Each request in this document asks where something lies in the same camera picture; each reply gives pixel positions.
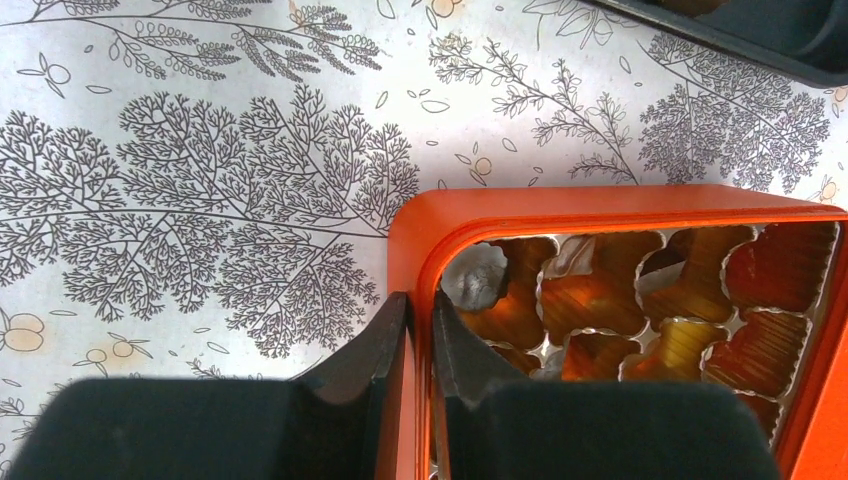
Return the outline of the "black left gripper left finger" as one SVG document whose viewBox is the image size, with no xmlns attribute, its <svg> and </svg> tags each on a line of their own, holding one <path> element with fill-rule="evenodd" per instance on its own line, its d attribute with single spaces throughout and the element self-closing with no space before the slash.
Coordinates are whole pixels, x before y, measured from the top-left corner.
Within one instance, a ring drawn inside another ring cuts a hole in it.
<svg viewBox="0 0 848 480">
<path fill-rule="evenodd" d="M 295 382 L 293 479 L 393 479 L 408 297 L 390 294 L 353 340 Z"/>
</svg>

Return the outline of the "orange chocolate box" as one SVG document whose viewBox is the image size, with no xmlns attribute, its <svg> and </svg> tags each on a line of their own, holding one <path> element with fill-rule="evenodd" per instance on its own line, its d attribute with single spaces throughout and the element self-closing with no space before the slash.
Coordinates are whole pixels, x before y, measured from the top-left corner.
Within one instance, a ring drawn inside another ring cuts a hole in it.
<svg viewBox="0 0 848 480">
<path fill-rule="evenodd" d="M 387 287 L 407 292 L 414 309 L 394 477 L 423 479 L 429 470 L 434 296 L 442 270 L 467 245 L 532 234 L 846 219 L 836 206 L 707 184 L 453 189 L 414 197 L 388 236 Z M 847 475 L 847 250 L 838 252 L 828 323 L 778 447 L 780 468 L 791 479 Z"/>
</svg>

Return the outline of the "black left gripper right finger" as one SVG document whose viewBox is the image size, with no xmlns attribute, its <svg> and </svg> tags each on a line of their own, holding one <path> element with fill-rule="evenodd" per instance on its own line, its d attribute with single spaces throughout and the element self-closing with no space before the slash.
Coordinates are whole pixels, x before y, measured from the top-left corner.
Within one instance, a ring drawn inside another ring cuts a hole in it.
<svg viewBox="0 0 848 480">
<path fill-rule="evenodd" d="M 446 293 L 432 313 L 432 444 L 441 479 L 504 479 L 510 425 L 502 389 L 527 379 L 461 320 Z"/>
</svg>

